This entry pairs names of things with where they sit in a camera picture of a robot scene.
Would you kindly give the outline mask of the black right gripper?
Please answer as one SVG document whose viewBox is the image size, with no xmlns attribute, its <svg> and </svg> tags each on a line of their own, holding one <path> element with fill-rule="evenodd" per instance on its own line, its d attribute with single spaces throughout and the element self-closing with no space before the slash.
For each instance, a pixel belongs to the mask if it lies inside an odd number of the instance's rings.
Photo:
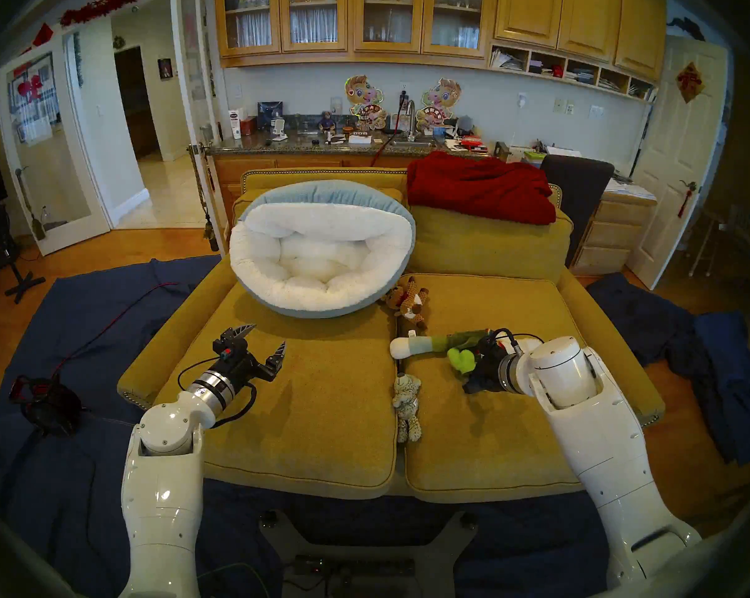
<svg viewBox="0 0 750 598">
<path fill-rule="evenodd" d="M 462 373 L 466 376 L 463 391 L 467 395 L 479 392 L 503 392 L 499 368 L 503 352 L 475 354 L 462 351 Z"/>
</svg>

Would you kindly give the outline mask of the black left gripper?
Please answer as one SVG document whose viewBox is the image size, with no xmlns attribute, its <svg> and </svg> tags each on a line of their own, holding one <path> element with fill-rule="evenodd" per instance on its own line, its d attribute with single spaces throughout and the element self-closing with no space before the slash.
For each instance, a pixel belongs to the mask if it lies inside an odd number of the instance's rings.
<svg viewBox="0 0 750 598">
<path fill-rule="evenodd" d="M 247 336 L 256 325 L 241 325 L 228 328 L 221 333 L 221 349 L 247 349 Z M 232 398 L 253 380 L 272 382 L 280 373 L 285 359 L 286 341 L 264 363 L 259 363 L 252 354 L 229 354 L 223 357 L 223 377 Z"/>
</svg>

